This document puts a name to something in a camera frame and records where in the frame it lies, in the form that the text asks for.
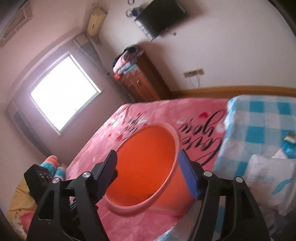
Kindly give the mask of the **folded clothes pile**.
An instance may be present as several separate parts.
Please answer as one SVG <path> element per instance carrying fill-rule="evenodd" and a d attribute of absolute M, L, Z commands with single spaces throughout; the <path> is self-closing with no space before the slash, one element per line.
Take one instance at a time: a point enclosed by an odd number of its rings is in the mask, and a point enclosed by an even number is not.
<path fill-rule="evenodd" d="M 112 71 L 115 79 L 120 79 L 123 73 L 131 66 L 135 65 L 139 56 L 144 53 L 140 45 L 131 45 L 127 47 L 112 64 Z"/>

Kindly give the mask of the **wall power outlet strip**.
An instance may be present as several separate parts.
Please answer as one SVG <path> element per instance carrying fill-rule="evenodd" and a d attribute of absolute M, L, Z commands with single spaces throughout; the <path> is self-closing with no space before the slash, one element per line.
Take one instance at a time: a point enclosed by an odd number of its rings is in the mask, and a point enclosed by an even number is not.
<path fill-rule="evenodd" d="M 183 73 L 185 78 L 189 78 L 189 77 L 193 77 L 193 76 L 197 76 L 197 75 L 204 75 L 204 74 L 205 74 L 205 72 L 204 72 L 203 68 L 191 70 L 191 71 L 186 71 Z"/>

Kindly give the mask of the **bright window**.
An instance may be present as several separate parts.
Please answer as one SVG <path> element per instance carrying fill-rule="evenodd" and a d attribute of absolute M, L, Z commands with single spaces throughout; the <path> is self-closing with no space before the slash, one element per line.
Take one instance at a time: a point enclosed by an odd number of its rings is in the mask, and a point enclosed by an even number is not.
<path fill-rule="evenodd" d="M 34 84 L 30 97 L 60 135 L 100 93 L 100 88 L 74 56 L 66 53 Z"/>

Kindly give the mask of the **wall mounted black television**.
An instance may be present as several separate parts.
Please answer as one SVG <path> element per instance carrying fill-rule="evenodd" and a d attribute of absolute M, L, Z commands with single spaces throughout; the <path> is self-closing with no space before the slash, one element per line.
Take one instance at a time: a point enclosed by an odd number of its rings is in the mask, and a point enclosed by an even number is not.
<path fill-rule="evenodd" d="M 178 1 L 155 0 L 135 18 L 134 22 L 151 42 L 188 16 L 188 12 Z"/>

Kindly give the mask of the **grey window curtain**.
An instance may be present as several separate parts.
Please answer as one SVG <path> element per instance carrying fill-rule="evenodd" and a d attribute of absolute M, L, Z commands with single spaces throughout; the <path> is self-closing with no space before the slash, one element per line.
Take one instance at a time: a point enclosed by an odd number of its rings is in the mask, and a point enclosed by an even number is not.
<path fill-rule="evenodd" d="M 73 43 L 98 69 L 104 72 L 105 75 L 110 75 L 99 57 L 93 40 L 86 33 L 75 36 L 73 38 Z"/>

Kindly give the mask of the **wall air conditioner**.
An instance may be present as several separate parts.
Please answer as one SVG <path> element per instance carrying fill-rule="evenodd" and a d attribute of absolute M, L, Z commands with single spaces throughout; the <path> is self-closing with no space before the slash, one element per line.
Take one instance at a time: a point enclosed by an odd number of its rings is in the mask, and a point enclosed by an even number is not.
<path fill-rule="evenodd" d="M 92 11 L 87 27 L 87 33 L 90 37 L 98 35 L 106 16 L 107 12 L 101 8 L 96 8 Z"/>

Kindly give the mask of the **orange plastic trash bucket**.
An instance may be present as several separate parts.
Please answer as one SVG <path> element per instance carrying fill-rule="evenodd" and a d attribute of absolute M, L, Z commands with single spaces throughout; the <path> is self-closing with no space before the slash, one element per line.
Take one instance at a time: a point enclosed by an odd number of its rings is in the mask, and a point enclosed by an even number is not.
<path fill-rule="evenodd" d="M 118 177 L 107 188 L 110 211 L 134 216 L 146 210 L 183 216 L 194 203 L 178 164 L 179 137 L 167 123 L 145 126 L 117 149 Z"/>

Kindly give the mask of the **colourful pillow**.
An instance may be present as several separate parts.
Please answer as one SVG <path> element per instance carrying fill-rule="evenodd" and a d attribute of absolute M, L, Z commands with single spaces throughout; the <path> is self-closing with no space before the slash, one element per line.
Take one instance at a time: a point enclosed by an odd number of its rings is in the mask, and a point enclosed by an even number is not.
<path fill-rule="evenodd" d="M 63 163 L 61 164 L 57 156 L 49 156 L 40 166 L 46 168 L 52 178 L 58 177 L 62 181 L 66 180 L 67 166 Z"/>

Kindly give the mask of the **pink heart bed blanket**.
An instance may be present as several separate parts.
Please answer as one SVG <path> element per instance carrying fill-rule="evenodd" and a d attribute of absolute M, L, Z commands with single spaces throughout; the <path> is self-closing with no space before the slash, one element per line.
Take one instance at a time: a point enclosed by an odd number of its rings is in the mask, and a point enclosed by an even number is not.
<path fill-rule="evenodd" d="M 66 171 L 74 179 L 118 155 L 118 177 L 98 203 L 111 240 L 154 240 L 194 203 L 176 161 L 184 149 L 211 170 L 224 138 L 226 99 L 186 98 L 125 104 L 99 128 Z"/>

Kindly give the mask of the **blue checkered plastic tablecloth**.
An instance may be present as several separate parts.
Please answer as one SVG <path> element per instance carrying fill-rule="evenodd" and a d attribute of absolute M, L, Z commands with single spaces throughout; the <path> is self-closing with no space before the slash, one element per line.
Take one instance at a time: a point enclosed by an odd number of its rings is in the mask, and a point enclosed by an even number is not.
<path fill-rule="evenodd" d="M 218 122 L 225 125 L 225 136 L 218 139 L 217 149 L 202 154 L 206 163 L 215 159 L 214 173 L 232 179 L 245 173 L 248 161 L 254 154 L 271 157 L 283 147 L 283 137 L 295 131 L 295 98 L 284 96 L 240 95 L 227 103 L 226 110 L 210 115 L 206 122 L 193 126 L 186 122 L 179 125 L 185 134 L 182 146 L 203 149 L 209 145 L 201 135 L 218 130 Z"/>

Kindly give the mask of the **brown wooden cabinet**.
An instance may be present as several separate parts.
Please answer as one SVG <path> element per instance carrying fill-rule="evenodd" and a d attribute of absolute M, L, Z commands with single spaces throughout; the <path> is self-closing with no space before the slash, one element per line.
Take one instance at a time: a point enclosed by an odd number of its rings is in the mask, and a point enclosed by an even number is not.
<path fill-rule="evenodd" d="M 171 98 L 171 91 L 154 64 L 143 53 L 126 72 L 114 74 L 136 102 L 152 102 Z"/>

